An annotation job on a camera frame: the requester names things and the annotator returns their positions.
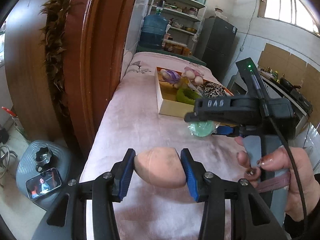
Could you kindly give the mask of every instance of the pink bed sheet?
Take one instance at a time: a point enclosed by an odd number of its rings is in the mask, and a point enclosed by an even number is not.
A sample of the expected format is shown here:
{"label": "pink bed sheet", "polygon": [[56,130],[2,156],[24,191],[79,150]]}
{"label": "pink bed sheet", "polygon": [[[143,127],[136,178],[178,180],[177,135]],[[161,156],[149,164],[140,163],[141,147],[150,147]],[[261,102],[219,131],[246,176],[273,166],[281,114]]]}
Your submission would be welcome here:
{"label": "pink bed sheet", "polygon": [[[94,180],[124,157],[153,147],[189,148],[195,161],[222,179],[237,181],[244,169],[236,153],[243,148],[225,136],[193,137],[182,118],[160,115],[157,109],[156,66],[182,71],[188,61],[177,57],[137,53],[119,84],[101,121],[80,182]],[[195,66],[204,78],[217,82],[211,71]],[[153,187],[133,173],[128,195],[114,203],[120,238],[123,240],[194,240],[198,238],[203,203],[195,203],[187,186],[180,189]],[[92,207],[87,203],[87,239],[92,240]],[[226,201],[225,239],[230,239],[230,205]]]}

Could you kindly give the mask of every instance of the refrigerator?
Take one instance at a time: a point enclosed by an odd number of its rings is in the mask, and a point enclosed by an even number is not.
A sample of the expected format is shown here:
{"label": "refrigerator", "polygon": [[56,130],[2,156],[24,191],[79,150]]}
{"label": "refrigerator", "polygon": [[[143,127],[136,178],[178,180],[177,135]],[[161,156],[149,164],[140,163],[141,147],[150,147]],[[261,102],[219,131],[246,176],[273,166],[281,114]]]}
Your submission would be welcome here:
{"label": "refrigerator", "polygon": [[194,56],[207,63],[206,67],[220,82],[228,70],[228,60],[237,30],[219,17],[204,20]]}

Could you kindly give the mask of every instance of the human hand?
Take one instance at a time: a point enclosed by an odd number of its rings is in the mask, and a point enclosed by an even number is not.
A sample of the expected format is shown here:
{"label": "human hand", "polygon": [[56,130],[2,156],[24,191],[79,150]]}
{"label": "human hand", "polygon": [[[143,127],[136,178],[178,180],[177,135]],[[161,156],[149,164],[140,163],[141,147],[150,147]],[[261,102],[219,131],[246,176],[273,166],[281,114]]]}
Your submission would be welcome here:
{"label": "human hand", "polygon": [[[235,141],[239,145],[243,146],[241,137],[236,137]],[[307,206],[307,214],[309,215],[314,210],[320,199],[320,185],[313,175],[312,165],[305,150],[294,147],[290,147],[290,150],[298,168]],[[241,166],[247,169],[244,174],[244,178],[250,181],[254,187],[257,187],[257,179],[261,175],[261,170],[259,167],[257,167],[257,165],[266,171],[289,169],[291,173],[291,180],[285,212],[296,222],[303,220],[302,204],[297,180],[294,175],[289,156],[284,147],[280,147],[273,153],[264,156],[258,161],[257,164],[250,163],[249,157],[244,151],[237,153],[237,160]]]}

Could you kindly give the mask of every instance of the painted fingernail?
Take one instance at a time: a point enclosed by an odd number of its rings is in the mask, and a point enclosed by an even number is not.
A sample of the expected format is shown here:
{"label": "painted fingernail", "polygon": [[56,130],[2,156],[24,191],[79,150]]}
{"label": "painted fingernail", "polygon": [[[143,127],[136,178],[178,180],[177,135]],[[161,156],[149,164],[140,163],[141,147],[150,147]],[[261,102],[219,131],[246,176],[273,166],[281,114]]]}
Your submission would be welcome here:
{"label": "painted fingernail", "polygon": [[262,157],[260,160],[257,161],[257,165],[259,167],[263,166],[263,165],[268,165],[270,162],[272,161],[272,159],[270,158],[266,158],[266,157]]}
{"label": "painted fingernail", "polygon": [[256,174],[256,170],[253,168],[248,168],[245,172],[248,176],[253,176],[254,174]]}

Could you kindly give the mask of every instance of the smartphone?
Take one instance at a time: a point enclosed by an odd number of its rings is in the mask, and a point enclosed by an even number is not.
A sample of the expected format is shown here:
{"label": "smartphone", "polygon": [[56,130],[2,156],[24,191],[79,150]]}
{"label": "smartphone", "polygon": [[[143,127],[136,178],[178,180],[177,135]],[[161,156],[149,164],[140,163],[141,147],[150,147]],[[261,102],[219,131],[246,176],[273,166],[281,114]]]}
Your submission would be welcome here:
{"label": "smartphone", "polygon": [[56,168],[49,169],[27,180],[26,187],[31,200],[39,198],[61,186],[61,179]]}

